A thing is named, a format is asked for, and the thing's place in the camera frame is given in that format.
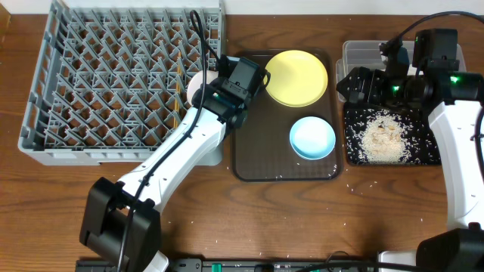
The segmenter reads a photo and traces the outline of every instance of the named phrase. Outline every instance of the yellow object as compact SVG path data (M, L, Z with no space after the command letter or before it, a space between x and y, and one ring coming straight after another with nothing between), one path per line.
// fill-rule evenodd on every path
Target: yellow object
M282 52L275 55L265 69L271 73L267 92L285 106L308 106L321 98L326 91L326 68L317 57L308 52Z

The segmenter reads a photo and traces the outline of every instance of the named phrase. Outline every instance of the plastic container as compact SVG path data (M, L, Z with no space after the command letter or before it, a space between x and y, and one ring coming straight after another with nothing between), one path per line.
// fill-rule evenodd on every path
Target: plastic container
M222 6L197 11L207 42L221 54ZM20 151L44 165L145 161L182 120L189 108L186 85L201 70L200 38L188 13L182 8L70 10L54 1ZM215 68L215 59L206 55L209 68ZM222 146L200 164L221 160Z
M336 82L341 79L355 67L364 66L369 69L384 70L385 65L381 59L379 44L388 41L347 41L343 44L343 57L336 62ZM408 59L414 58L414 42L404 41L403 47L407 49ZM464 56L462 54L462 48L457 45L457 59L460 61L459 71L466 71L466 64L464 62ZM345 98L338 93L338 98L341 102L345 102Z

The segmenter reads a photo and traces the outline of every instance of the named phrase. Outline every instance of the wooden surface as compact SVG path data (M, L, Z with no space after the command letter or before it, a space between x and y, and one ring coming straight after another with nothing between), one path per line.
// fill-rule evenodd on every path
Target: wooden surface
M346 40L390 39L417 18L230 16L227 49L323 48L336 63ZM0 51L0 270L70 271L78 258L95 257L78 238L88 190L100 176L115 181L136 166L43 166L17 149L45 20L14 15ZM457 27L468 70L484 73L484 27L446 17L420 28L435 26ZM162 217L169 257L374 257L445 231L440 167L345 164L331 182L247 184L228 169L229 152L226 141L223 162L196 167L170 199Z

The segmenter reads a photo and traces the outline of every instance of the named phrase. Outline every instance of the gray dish rack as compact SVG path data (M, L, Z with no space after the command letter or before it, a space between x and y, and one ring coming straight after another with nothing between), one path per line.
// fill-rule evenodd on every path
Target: gray dish rack
M221 54L222 4L197 11ZM19 149L44 165L146 160L189 108L185 89L201 70L200 53L188 10L70 10L53 1ZM200 164L221 160L218 147Z

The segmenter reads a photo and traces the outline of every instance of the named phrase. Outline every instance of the black cable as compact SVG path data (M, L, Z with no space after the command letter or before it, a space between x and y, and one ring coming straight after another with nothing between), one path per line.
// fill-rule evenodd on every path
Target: black cable
M200 17L198 16L198 13L196 11L195 11L195 14L196 14L195 16L197 17L197 20L200 22ZM202 40L202 44L204 44L205 46L208 47L209 52L212 53L212 55L215 57L216 62L217 63L220 63L219 56L217 56L217 53L213 50L212 47L210 47L210 45L208 44L208 42L206 42L206 40L205 40L205 32L203 30L202 25L198 24L198 27L195 25L194 18L193 18L193 15L192 15L191 12L190 12L190 20L191 20L191 24L194 26L195 32L200 37L200 40Z
M429 15L429 16L425 16L422 19L418 20L417 22L411 24L409 27L407 27L407 29L403 30L403 32L401 32L398 36L396 36L392 40L395 40L395 41L400 40L401 38L403 38L403 35L407 34L407 32L409 32L414 27L418 26L419 24L421 24L421 23L423 23L425 21L428 21L428 20L431 20L431 19L437 18L437 17L448 16L448 15L461 15L461 16L465 16L465 17L470 17L470 18L476 19L479 22L484 23L484 18L483 17L481 17L479 15L476 15L476 14L472 14L470 12L466 12L466 11L445 11L445 12L439 12L439 13L436 13L436 14L432 14L432 15Z
M380 262L374 263L369 261L341 261L341 262L334 262L329 264L317 264L317 265L312 265L310 267L305 267L303 269L299 269L296 272L312 272L314 270L322 270L322 269L328 269L328 268L350 268L350 267L373 268L375 270L379 268L384 268L384 269L410 271L410 272L436 272L435 270L430 270L422 267L415 267L413 265L391 264L391 263L380 263Z
M195 25L194 16L197 18L198 27L196 27L196 25ZM190 19L191 19L191 23L194 25L195 31L197 31L197 34L200 37L200 39L202 41L205 41L205 35L203 33L202 21L200 19L200 16L198 15L198 13L196 11L190 11ZM118 259L118 265L117 265L117 270L116 270L117 272L121 272L124 254L125 254L125 251L126 251L126 243L127 243L127 240L128 240L128 234L129 234L129 230L131 229L131 225L132 225L132 221L133 221L133 215L135 213L134 205L139 200L139 196L141 195L143 188L146 186L146 184L150 180L150 177L154 174L154 172L158 169L158 167L160 167L160 165L165 161L165 159L168 158L168 156L170 156L173 153L173 151L175 151L187 138L190 137L190 134L195 129L197 122L198 122L198 119L200 118L200 114L202 113L202 108L203 108L202 105L203 105L203 102L205 101L205 85L206 85L205 44L206 44L206 42L202 42L200 44L201 50L203 52L201 54L202 63L203 63L203 68L202 68L203 69L203 72L202 72L203 82L202 82L202 99L201 99L201 102L200 102L200 107L198 108L197 113L195 114L194 121L191 123L190 127L183 134L183 136L180 138L180 140L178 140L175 144L173 144L173 146L168 151L166 151L166 153L157 162L155 162L155 164L150 169L150 171L148 171L148 173L141 180L141 183L138 187L138 190L136 190L135 198L133 199L131 208L129 209L129 212L128 212L127 225L124 228L123 239L121 241L121 249L119 250L119 259Z
M479 163L479 168L481 169L481 176L484 180L484 158L482 157L482 143L481 139L484 135L481 132L482 118L484 118L484 107L479 111L476 122L476 134L474 135L474 140L476 142L476 152L477 152L477 162Z
M337 250L337 251L335 251L335 252L331 253L331 255L330 255L329 257L327 257L327 259L326 259L326 262L325 262L325 263L326 263L326 264L329 264L329 262L331 261L332 257L333 257L334 255L336 255L336 254L340 254L340 253L342 253L342 254L346 254L346 256L349 256L349 254L348 254L347 252L345 252L345 251L343 251L343 250ZM328 270L328 271L330 271L330 272L333 272L333 268L328 268L327 270Z

